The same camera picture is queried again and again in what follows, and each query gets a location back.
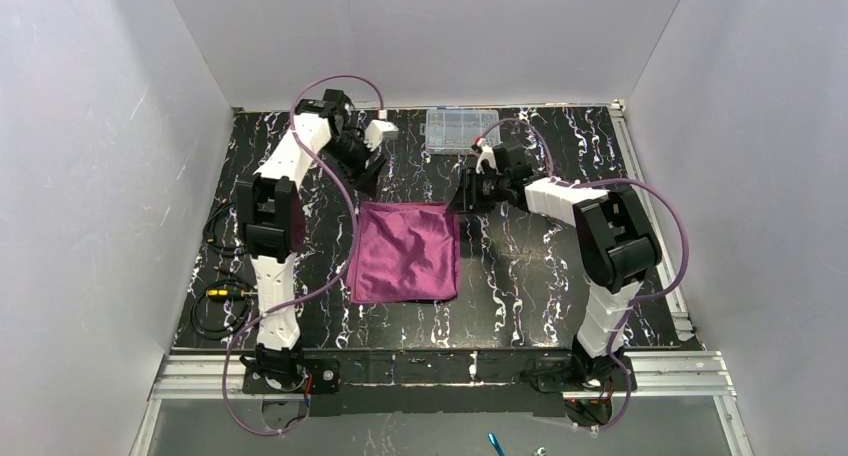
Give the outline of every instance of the robotic arm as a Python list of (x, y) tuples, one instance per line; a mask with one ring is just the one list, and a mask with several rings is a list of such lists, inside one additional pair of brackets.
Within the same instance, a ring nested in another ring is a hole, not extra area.
[(555, 218), (577, 229), (580, 252), (589, 276), (589, 302), (573, 350), (574, 379), (600, 378), (613, 370), (612, 352), (623, 345), (616, 324), (642, 286), (662, 251), (641, 202), (626, 187), (613, 190), (575, 188), (558, 178), (534, 174), (524, 148), (515, 142), (494, 148), (479, 140), (480, 156), (469, 164), (449, 210), (483, 213), (507, 201), (529, 213)]
[[(321, 100), (300, 101), (293, 117), (307, 147), (332, 156), (356, 190), (376, 193), (377, 177), (386, 163), (376, 149), (398, 134), (397, 127), (384, 120), (385, 114), (378, 114), (383, 119), (372, 120), (363, 131), (356, 126), (350, 98), (328, 89)], [(294, 261), (305, 232), (298, 189), (312, 164), (289, 130), (253, 177), (236, 183), (239, 237), (256, 273), (262, 313), (294, 299)], [(259, 325), (255, 360), (243, 362), (287, 384), (297, 376), (291, 350), (299, 338), (294, 306), (268, 314)]]

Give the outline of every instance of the black table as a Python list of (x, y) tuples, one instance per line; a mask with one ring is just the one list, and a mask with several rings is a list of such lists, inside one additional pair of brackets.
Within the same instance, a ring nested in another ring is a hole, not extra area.
[[(546, 137), (556, 174), (567, 180), (597, 180), (626, 174), (615, 133), (605, 107), (496, 108), (500, 117), (526, 117)], [(367, 123), (371, 112), (362, 112)], [(450, 201), (458, 184), (464, 156), (430, 155), (424, 149), (426, 110), (392, 110), (389, 119), (400, 128), (397, 141), (385, 143), (389, 159), (380, 178), (381, 202)], [(286, 112), (243, 113), (235, 124), (216, 191), (213, 208), (233, 198), (237, 178), (251, 174), (282, 138)], [(539, 147), (526, 130), (503, 126), (501, 139), (520, 138), (542, 166)], [(296, 267), (297, 293), (320, 287), (346, 257), (350, 221), (338, 190), (317, 169), (301, 188), (306, 207), (307, 240)], [(363, 196), (356, 195), (356, 203)], [(298, 309), (305, 349), (338, 350), (473, 350), (569, 348), (583, 321), (588, 285), (573, 228), (529, 215), (506, 204), (486, 216), (461, 220), (462, 287), (444, 304), (396, 303), (351, 305), (347, 289), (336, 286)], [(219, 235), (234, 242), (235, 216), (219, 226)], [(245, 258), (222, 258), (206, 245), (200, 248), (175, 337), (174, 351), (223, 350), (225, 341), (198, 337), (188, 324), (188, 311), (210, 282), (220, 279), (215, 266), (254, 280)], [(659, 287), (653, 272), (642, 288)], [(205, 324), (232, 320), (238, 307), (201, 305)], [(254, 345), (252, 331), (238, 345)], [(625, 328), (633, 347), (680, 345), (664, 300), (643, 303)]]

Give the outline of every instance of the plastic storage container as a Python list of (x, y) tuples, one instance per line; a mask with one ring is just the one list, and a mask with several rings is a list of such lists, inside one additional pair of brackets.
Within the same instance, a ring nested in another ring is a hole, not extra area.
[[(468, 154), (483, 131), (498, 121), (494, 109), (428, 109), (424, 144), (430, 154)], [(494, 146), (501, 133), (492, 130), (486, 137)]]

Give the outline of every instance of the purple cable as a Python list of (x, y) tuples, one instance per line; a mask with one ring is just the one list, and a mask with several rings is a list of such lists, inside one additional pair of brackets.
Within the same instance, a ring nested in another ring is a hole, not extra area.
[[(618, 332), (627, 323), (627, 318), (629, 318), (630, 313), (633, 312), (633, 306), (634, 305), (639, 304), (643, 301), (651, 301), (651, 300), (654, 300), (654, 299), (657, 299), (657, 298), (661, 298), (661, 297), (665, 296), (666, 294), (674, 291), (675, 288), (680, 286), (680, 282), (683, 280), (683, 275), (686, 274), (686, 270), (689, 268), (689, 234), (686, 232), (686, 228), (683, 226), (683, 220), (680, 218), (680, 214), (677, 212), (677, 209), (674, 207), (674, 205), (672, 205), (665, 198), (665, 196), (660, 194), (656, 189), (652, 188), (651, 186), (649, 186), (649, 185), (647, 185), (647, 184), (645, 184), (641, 181), (636, 181), (634, 179), (628, 179), (628, 178), (604, 179), (604, 180), (601, 180), (601, 181), (590, 181), (590, 182), (587, 182), (587, 183), (579, 183), (579, 184), (575, 184), (575, 185), (571, 185), (571, 184), (563, 182), (563, 181), (560, 181), (560, 182), (557, 183), (558, 186), (567, 186), (567, 187), (574, 187), (574, 188), (596, 188), (598, 186), (609, 186), (609, 185), (613, 185), (613, 184), (630, 184), (630, 185), (633, 185), (633, 186), (637, 186), (637, 187), (640, 187), (640, 188), (644, 189), (645, 191), (651, 193), (651, 195), (654, 196), (655, 198), (659, 199), (660, 202), (663, 203), (663, 205), (665, 205), (666, 209), (668, 209), (668, 212), (671, 213), (672, 218), (674, 218), (675, 224), (677, 224), (677, 229), (678, 229), (678, 231), (680, 231), (680, 243), (681, 243), (681, 246), (683, 247), (683, 249), (682, 249), (682, 256), (680, 258), (680, 269), (677, 271), (677, 276), (675, 276), (674, 280), (672, 280), (672, 282), (669, 283), (668, 286), (665, 289), (661, 289), (660, 291), (657, 291), (655, 293), (646, 294), (644, 296), (637, 296), (637, 297), (633, 298), (633, 300), (630, 302), (630, 305), (628, 306), (627, 310), (624, 312), (624, 316), (622, 316), (621, 320), (618, 322), (618, 324), (615, 325), (615, 328), (613, 328), (612, 336), (610, 336), (610, 339), (607, 342), (607, 354), (609, 355), (610, 359), (613, 360), (613, 362), (616, 364), (616, 366), (618, 366), (619, 369), (621, 369), (622, 374), (624, 374), (624, 381), (625, 381), (624, 403), (621, 404), (621, 409), (618, 411), (618, 413), (615, 416), (613, 416), (612, 419), (609, 420), (609, 422), (607, 424), (602, 424), (600, 426), (597, 426), (597, 429), (599, 429), (599, 430), (600, 429), (608, 429), (621, 420), (621, 418), (624, 416), (625, 411), (627, 411), (627, 407), (630, 405), (630, 395), (633, 392), (633, 385), (630, 383), (630, 373), (627, 371), (627, 366), (625, 366), (624, 363), (622, 363), (621, 360), (618, 359), (615, 356), (615, 353), (612, 350), (612, 345), (615, 343), (615, 338), (616, 338), (616, 336), (618, 336)], [(555, 422), (555, 421), (550, 421), (550, 420), (547, 420), (547, 419), (538, 419), (538, 420), (542, 421), (543, 423), (553, 424), (553, 425), (556, 425), (556, 426), (562, 426), (562, 427), (566, 427), (566, 428), (572, 428), (573, 427), (573, 426), (568, 426), (568, 425), (558, 423), (558, 422)]]
[(291, 109), (289, 110), (289, 121), (290, 121), (289, 125), (290, 125), (291, 131), (292, 131), (292, 136), (294, 136), (294, 140), (295, 140), (295, 142), (297, 142), (297, 145), (300, 146), (300, 149), (302, 149), (303, 152), (305, 152), (307, 155), (309, 155), (310, 158), (312, 158), (313, 161), (315, 161), (315, 164), (317, 164), (318, 167), (320, 167), (324, 171), (324, 174), (326, 174), (327, 176), (330, 177), (330, 180), (332, 180), (333, 183), (335, 183), (335, 185), (338, 186), (339, 190), (341, 190), (341, 192), (342, 192), (342, 197), (344, 197), (345, 203), (347, 204), (347, 209), (348, 209), (348, 211), (350, 211), (350, 221), (351, 221), (351, 225), (353, 226), (353, 242), (351, 242), (351, 245), (350, 245), (350, 252), (348, 252), (347, 258), (345, 259), (345, 262), (342, 265), (341, 270), (338, 273), (336, 273), (336, 275), (333, 276), (329, 281), (327, 281), (327, 284), (325, 284), (324, 286), (321, 286), (320, 288), (318, 288), (315, 291), (307, 294), (306, 296), (303, 296), (303, 297), (300, 297), (300, 298), (295, 298), (291, 301), (287, 301), (285, 303), (278, 304), (276, 306), (269, 308), (263, 314), (257, 315), (256, 318), (254, 318), (251, 321), (249, 321), (248, 323), (246, 323), (236, 334), (234, 334), (230, 338), (230, 342), (227, 343), (227, 355), (224, 357), (224, 374), (221, 376), (221, 392), (222, 392), (222, 395), (223, 395), (223, 398), (224, 398), (224, 404), (227, 406), (227, 411), (230, 413), (230, 416), (232, 416), (232, 418), (236, 422), (236, 424), (241, 426), (245, 431), (247, 431), (251, 434), (255, 434), (257, 436), (276, 436), (278, 434), (287, 433), (287, 432), (291, 431), (292, 429), (303, 424), (303, 422), (306, 421), (309, 418), (309, 412), (307, 411), (306, 416), (303, 419), (301, 419), (300, 421), (298, 421), (297, 423), (295, 423), (295, 424), (293, 424), (293, 425), (291, 425), (287, 428), (278, 429), (276, 431), (260, 431), (258, 429), (251, 428), (250, 426), (247, 425), (247, 423), (242, 421), (236, 415), (232, 404), (230, 404), (230, 399), (229, 399), (229, 397), (227, 397), (227, 369), (230, 367), (230, 356), (232, 356), (232, 354), (233, 354), (233, 344), (234, 344), (234, 342), (236, 340), (238, 340), (240, 337), (247, 334), (247, 331), (250, 330), (250, 328), (259, 324), (259, 322), (262, 321), (264, 318), (266, 318), (269, 314), (275, 313), (275, 312), (277, 312), (277, 311), (279, 311), (283, 308), (287, 308), (287, 307), (295, 305), (295, 304), (300, 304), (300, 303), (304, 303), (306, 301), (309, 301), (310, 299), (312, 299), (312, 298), (314, 298), (314, 297), (316, 297), (320, 294), (323, 294), (325, 291), (330, 289), (334, 284), (336, 284), (339, 281), (339, 279), (341, 279), (341, 277), (345, 274), (345, 272), (347, 272), (347, 267), (348, 267), (348, 264), (350, 263), (351, 255), (353, 254), (354, 248), (356, 248), (356, 243), (357, 243), (356, 213), (355, 213), (355, 210), (353, 208), (353, 200), (351, 200), (351, 198), (350, 198), (350, 193), (347, 192), (347, 188), (345, 188), (344, 183), (342, 183), (341, 179), (339, 179), (339, 177), (332, 170), (332, 168), (330, 168), (327, 165), (327, 163), (322, 161), (321, 158), (317, 154), (315, 154), (314, 151), (309, 149), (303, 143), (303, 141), (300, 140), (300, 136), (297, 135), (297, 130), (295, 128), (295, 123), (294, 123), (294, 120), (295, 120), (294, 113), (295, 113), (295, 109), (297, 108), (297, 102), (300, 101), (300, 99), (303, 97), (304, 94), (306, 94), (307, 91), (314, 88), (315, 86), (318, 86), (321, 83), (330, 81), (332, 79), (341, 79), (341, 78), (358, 79), (358, 80), (368, 84), (369, 86), (371, 86), (374, 89), (374, 91), (377, 93), (377, 98), (380, 100), (380, 109), (384, 109), (383, 95), (382, 95), (382, 93), (380, 93), (380, 90), (377, 89), (377, 86), (375, 86), (374, 83), (372, 83), (371, 81), (369, 81), (369, 80), (367, 80), (367, 79), (365, 79), (361, 76), (355, 76), (355, 75), (352, 75), (352, 74), (336, 74), (336, 75), (333, 75), (333, 76), (327, 76), (326, 78), (319, 79), (318, 81), (315, 81), (314, 83), (307, 85), (305, 88), (303, 88), (300, 91), (300, 93), (294, 98), (294, 102), (292, 102)]
[(500, 126), (503, 123), (523, 124), (523, 125), (527, 126), (528, 128), (530, 128), (530, 131), (532, 131), (533, 135), (536, 136), (536, 139), (539, 141), (539, 144), (542, 145), (542, 152), (545, 154), (545, 166), (547, 166), (548, 176), (553, 177), (553, 175), (554, 175), (554, 161), (553, 161), (553, 157), (551, 156), (551, 152), (548, 150), (548, 147), (549, 147), (548, 142), (545, 140), (545, 137), (542, 136), (542, 133), (540, 133), (538, 129), (536, 129), (532, 124), (530, 124), (529, 121), (525, 121), (523, 119), (518, 119), (518, 118), (503, 118), (500, 121), (496, 122), (495, 124), (486, 128), (486, 130), (483, 131), (483, 133), (480, 135), (480, 137), (485, 138), (487, 134), (491, 133), (493, 129), (497, 128), (498, 126)]

